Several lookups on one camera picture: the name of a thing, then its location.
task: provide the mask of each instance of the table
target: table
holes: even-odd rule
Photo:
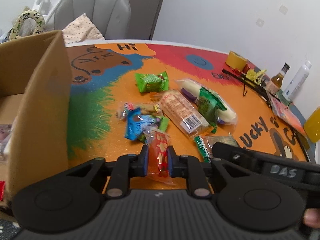
[[[166,70],[170,88],[174,80],[192,78],[217,91],[236,111],[237,125],[220,126],[216,135],[230,132],[241,147],[305,161],[303,152],[289,126],[275,117],[254,91],[243,97],[243,84],[223,74],[227,55],[191,45],[155,41],[103,41],[98,44],[73,44],[67,48],[72,66],[68,118],[68,157],[70,166],[102,156],[115,161],[119,156],[141,150],[141,142],[124,138],[125,122],[116,118],[120,102],[149,102],[141,95],[134,73],[158,74]],[[301,123],[298,109],[291,109]],[[178,155],[202,157],[172,122],[167,132]],[[315,145],[308,152],[314,160]],[[173,179],[166,185],[148,178],[131,179],[131,188],[185,188],[184,179]]]

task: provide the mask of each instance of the yellow tape roll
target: yellow tape roll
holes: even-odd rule
[[[233,51],[229,52],[226,64],[231,68],[237,68],[242,71],[247,64],[248,60],[244,57],[241,57],[239,54],[236,54]]]

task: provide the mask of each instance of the pillow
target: pillow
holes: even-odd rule
[[[62,30],[65,44],[86,40],[105,40],[101,32],[85,13]]]

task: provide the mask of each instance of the brown liquid bottle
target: brown liquid bottle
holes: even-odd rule
[[[268,84],[266,85],[266,90],[270,93],[275,95],[281,88],[282,86],[282,81],[283,78],[285,76],[285,74],[287,73],[287,71],[289,70],[290,66],[285,63],[283,68],[281,69],[281,71],[275,75],[274,77],[272,77],[270,79],[270,81],[268,82]]]

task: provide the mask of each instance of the chair backrest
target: chair backrest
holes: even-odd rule
[[[126,38],[129,0],[61,0],[54,15],[54,29],[64,29],[84,13],[106,40]]]

